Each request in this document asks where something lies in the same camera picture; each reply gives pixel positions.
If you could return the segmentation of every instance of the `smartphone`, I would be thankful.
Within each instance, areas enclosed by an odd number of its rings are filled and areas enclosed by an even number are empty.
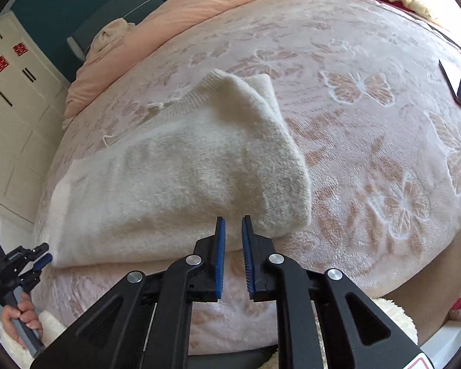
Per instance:
[[[456,102],[461,105],[461,69],[451,62],[439,60],[439,65],[444,77],[451,88]]]

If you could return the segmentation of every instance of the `silver bolt head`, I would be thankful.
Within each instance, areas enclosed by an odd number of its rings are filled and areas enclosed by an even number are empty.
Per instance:
[[[328,277],[331,280],[340,280],[343,277],[343,273],[338,269],[330,269],[328,271]]]
[[[186,257],[186,263],[192,266],[199,265],[202,263],[202,258],[199,255],[190,255]]]
[[[280,254],[271,254],[268,257],[268,261],[270,261],[273,264],[282,264],[285,261],[285,258],[283,255]]]
[[[144,274],[139,271],[133,271],[133,272],[128,273],[126,278],[128,279],[130,283],[138,283],[144,278]]]

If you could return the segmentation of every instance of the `finger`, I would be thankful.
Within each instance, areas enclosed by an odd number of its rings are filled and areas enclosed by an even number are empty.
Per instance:
[[[32,330],[37,330],[39,332],[39,335],[43,335],[43,325],[38,319],[31,320],[30,322],[27,323],[27,327],[32,329]]]
[[[23,292],[23,291],[21,293],[21,297],[22,297],[22,300],[24,300],[24,301],[31,301],[30,295],[28,293]]]
[[[24,323],[29,323],[31,320],[37,320],[39,319],[38,318],[38,314],[34,311],[26,311],[26,312],[23,312],[20,316],[19,316],[20,320],[22,320]]]
[[[14,309],[9,305],[3,307],[2,313],[0,315],[0,321],[2,322],[3,330],[17,342],[19,341],[19,336],[14,324],[12,323],[12,319],[18,319],[20,315],[21,312],[19,310]]]
[[[17,336],[17,340],[16,340],[16,341],[17,341],[24,349],[27,350],[26,343],[24,343],[24,342],[22,341],[22,339],[21,339],[19,336]]]
[[[21,315],[20,310],[12,308],[10,305],[5,305],[2,309],[2,314],[0,315],[0,320],[3,324],[11,323],[12,319],[18,319]]]
[[[36,309],[36,307],[31,302],[31,300],[21,301],[20,303],[17,304],[17,308],[20,309],[22,312],[33,311]]]

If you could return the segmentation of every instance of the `red label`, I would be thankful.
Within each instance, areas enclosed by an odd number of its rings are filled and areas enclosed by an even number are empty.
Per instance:
[[[27,53],[27,47],[24,45],[24,43],[19,43],[14,46],[14,51],[18,56],[21,56],[22,54]]]
[[[6,67],[9,66],[9,63],[3,55],[0,56],[0,72],[2,72]]]
[[[421,352],[404,369],[434,369],[427,356]]]

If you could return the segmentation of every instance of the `bed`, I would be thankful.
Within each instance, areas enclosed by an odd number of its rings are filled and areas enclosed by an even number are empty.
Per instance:
[[[277,249],[323,272],[337,267],[371,297],[430,263],[461,229],[461,109],[439,71],[461,49],[426,23],[372,0],[256,0],[171,38],[112,83],[70,123],[36,221],[73,159],[106,148],[213,68],[267,73],[305,156],[312,221]],[[133,269],[170,262],[48,269],[33,299],[69,325]],[[242,252],[226,255],[224,297],[195,304],[190,354],[275,344],[273,304],[252,304]]]

